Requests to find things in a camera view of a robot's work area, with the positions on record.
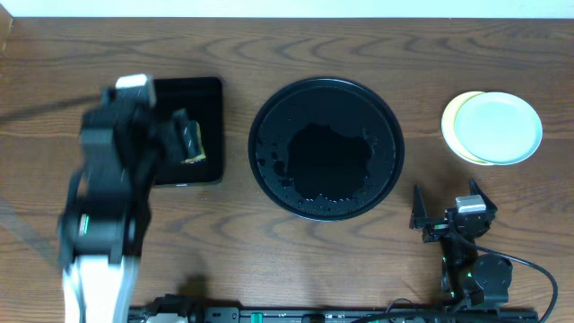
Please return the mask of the light green plate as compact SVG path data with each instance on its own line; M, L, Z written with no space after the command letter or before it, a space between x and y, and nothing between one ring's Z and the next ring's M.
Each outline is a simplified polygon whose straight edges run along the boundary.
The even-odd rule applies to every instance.
M543 139L543 124L525 100L505 92L485 92L462 104L454 133L473 157L493 165L528 159Z

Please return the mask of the green and yellow sponge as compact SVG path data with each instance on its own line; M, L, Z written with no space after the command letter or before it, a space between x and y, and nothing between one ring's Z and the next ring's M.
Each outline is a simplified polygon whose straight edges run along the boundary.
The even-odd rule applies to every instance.
M201 128L196 121L185 121L183 123L183 142L186 148L186 159L184 163L194 164L206 159L201 137Z

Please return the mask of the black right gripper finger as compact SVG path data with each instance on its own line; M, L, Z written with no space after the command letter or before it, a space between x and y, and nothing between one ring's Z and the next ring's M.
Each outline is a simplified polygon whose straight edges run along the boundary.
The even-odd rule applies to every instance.
M418 186L413 189L413 210L410 217L409 228L421 230L425 227L444 223L443 217L429 217L422 200L422 191Z
M477 182L473 178L469 179L469 189L472 195L479 195L482 198L488 212L492 212L494 214L497 212L497 206L480 189Z

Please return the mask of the yellow plate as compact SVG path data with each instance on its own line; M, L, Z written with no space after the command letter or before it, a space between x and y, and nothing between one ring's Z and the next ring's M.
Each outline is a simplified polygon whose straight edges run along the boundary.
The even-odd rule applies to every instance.
M459 142L455 131L455 120L462 105L480 94L483 94L483 92L464 92L452 99L443 111L441 118L441 132L448 147L459 158L466 162L471 162L472 164L491 166L490 162L480 160L478 157L469 153Z

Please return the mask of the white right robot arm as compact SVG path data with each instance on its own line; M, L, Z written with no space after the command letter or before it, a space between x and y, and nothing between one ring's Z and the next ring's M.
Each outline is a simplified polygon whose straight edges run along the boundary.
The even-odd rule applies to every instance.
M423 242L441 246L441 287L450 296L445 311L496 311L509 301L513 266L500 256L478 253L474 241L491 228L498 208L473 179L469 188L470 194L457 197L441 217L429 217L422 191L415 187L409 227L422 232Z

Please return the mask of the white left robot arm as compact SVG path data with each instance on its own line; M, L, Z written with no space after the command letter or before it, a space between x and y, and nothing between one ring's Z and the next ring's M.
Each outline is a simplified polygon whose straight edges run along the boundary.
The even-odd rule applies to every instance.
M118 78L83 115L83 165L58 222L67 322L127 320L157 173L205 157L188 118L163 120L156 103L153 78L133 74Z

